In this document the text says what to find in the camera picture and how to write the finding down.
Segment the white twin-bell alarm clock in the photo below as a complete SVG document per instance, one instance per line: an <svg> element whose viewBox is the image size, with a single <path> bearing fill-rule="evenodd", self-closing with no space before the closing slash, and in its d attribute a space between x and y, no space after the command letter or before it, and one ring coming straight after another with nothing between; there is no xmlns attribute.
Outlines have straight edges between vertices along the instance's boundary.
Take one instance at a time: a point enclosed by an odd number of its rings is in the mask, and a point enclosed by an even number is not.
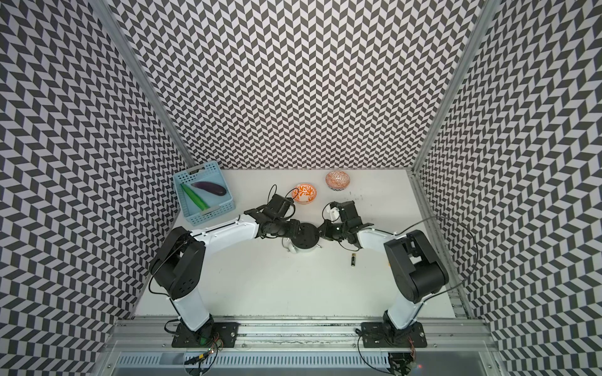
<svg viewBox="0 0 602 376"><path fill-rule="evenodd" d="M314 224L302 222L299 225L299 232L293 239L282 239L282 247L293 254L309 253L321 247L319 245L320 239L320 233Z"/></svg>

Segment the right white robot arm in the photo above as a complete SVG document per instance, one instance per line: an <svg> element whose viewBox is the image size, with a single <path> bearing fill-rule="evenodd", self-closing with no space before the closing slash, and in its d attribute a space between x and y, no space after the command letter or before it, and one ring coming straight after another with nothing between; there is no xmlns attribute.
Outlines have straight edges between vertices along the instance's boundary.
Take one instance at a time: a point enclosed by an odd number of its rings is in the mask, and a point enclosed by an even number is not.
<svg viewBox="0 0 602 376"><path fill-rule="evenodd" d="M328 203L322 210L320 237L338 244L348 243L354 251L383 253L399 296L383 315L392 331L412 326L426 301L449 282L448 271L425 233L406 230L390 233L364 223L353 201Z"/></svg>

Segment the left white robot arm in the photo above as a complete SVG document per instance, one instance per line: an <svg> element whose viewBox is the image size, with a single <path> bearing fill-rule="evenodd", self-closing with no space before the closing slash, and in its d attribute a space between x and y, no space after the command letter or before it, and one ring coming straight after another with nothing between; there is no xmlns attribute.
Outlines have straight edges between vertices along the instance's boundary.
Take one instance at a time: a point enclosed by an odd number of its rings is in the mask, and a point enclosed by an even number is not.
<svg viewBox="0 0 602 376"><path fill-rule="evenodd" d="M237 218L193 232L171 230L150 262L150 278L165 290L180 322L190 332L209 336L213 317L199 287L204 263L230 246L256 238L293 238L300 222L291 197L274 194L268 203L244 211Z"/></svg>

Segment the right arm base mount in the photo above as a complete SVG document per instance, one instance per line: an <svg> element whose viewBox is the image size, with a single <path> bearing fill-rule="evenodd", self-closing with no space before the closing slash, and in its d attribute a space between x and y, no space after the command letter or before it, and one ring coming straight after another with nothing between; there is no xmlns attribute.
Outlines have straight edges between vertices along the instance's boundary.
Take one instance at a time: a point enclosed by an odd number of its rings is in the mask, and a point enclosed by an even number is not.
<svg viewBox="0 0 602 376"><path fill-rule="evenodd" d="M415 322L406 329L396 329L384 322L363 322L356 332L362 338L363 346L369 349L427 347L426 334L420 322Z"/></svg>

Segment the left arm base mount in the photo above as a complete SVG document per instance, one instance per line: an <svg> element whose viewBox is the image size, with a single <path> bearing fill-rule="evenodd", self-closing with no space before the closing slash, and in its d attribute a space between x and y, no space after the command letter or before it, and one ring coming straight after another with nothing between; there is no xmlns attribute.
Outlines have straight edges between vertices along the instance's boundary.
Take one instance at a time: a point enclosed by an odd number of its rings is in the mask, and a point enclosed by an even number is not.
<svg viewBox="0 0 602 376"><path fill-rule="evenodd" d="M208 322L193 332L184 324L179 324L171 346L177 349L200 349L216 344L220 348L234 348L239 327L238 322Z"/></svg>

